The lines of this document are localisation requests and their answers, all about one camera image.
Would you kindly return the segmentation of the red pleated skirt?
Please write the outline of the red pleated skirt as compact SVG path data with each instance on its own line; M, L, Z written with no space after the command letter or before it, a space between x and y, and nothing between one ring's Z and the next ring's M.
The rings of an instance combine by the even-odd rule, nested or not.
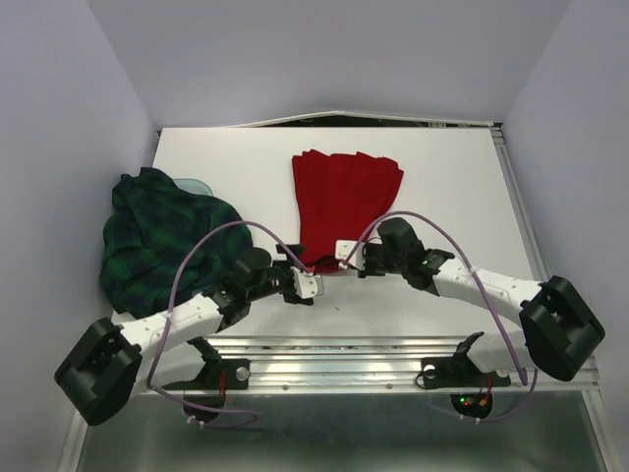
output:
M338 240L358 240L391 209L404 176L388 157L316 149L293 156L292 171L305 247L301 261L322 274L339 270L334 258Z

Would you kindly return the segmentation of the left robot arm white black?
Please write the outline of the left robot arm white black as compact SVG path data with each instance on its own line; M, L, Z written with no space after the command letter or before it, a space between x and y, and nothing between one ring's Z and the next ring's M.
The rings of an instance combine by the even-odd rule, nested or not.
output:
M91 426L116 415L133 397L156 389L163 376L175 382L182 372L195 386L207 387L218 378L219 357L207 337L243 319L254 301L281 295L289 304L313 304L323 292L320 276L275 261L262 248L251 248L234 269L214 285L173 309L141 320L91 324L54 374ZM199 351L186 365L160 365L161 356L189 344Z

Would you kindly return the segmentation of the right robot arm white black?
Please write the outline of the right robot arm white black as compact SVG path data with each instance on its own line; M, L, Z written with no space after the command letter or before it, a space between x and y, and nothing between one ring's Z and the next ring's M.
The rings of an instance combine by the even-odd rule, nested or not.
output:
M472 266L455 253L424 246L402 212L372 223L340 262L360 277L399 274L413 288L485 308L498 332L469 335L449 357L425 360L426 389L475 385L486 375L530 369L570 382L605 338L591 308L566 278L523 280Z

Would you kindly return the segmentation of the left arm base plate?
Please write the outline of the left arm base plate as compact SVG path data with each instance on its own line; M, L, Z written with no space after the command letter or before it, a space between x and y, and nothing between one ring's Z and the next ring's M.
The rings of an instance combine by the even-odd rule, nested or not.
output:
M246 390L249 388L251 362L248 359L222 359L204 366L183 390Z

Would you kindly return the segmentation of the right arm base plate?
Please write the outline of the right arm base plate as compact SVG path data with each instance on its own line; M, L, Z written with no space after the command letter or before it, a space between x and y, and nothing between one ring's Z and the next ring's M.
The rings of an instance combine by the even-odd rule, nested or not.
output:
M511 386L509 376L497 372L482 373L467 358L429 357L415 377L415 385L425 390L440 388L472 388L481 386Z

